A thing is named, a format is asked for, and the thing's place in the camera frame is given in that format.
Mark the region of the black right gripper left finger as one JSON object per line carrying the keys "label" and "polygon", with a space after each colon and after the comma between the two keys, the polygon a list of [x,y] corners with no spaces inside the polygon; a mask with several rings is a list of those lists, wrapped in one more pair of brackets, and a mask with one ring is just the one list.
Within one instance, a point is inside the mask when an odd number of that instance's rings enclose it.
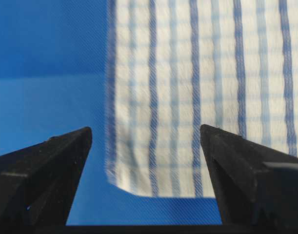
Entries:
{"label": "black right gripper left finger", "polygon": [[92,145],[84,127],[0,156],[0,234],[65,226]]}

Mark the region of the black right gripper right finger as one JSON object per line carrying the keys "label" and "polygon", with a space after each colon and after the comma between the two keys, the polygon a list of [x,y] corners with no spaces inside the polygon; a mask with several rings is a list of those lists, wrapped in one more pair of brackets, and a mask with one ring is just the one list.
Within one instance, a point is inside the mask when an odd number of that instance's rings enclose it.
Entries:
{"label": "black right gripper right finger", "polygon": [[298,234],[298,158],[203,124],[221,233]]}

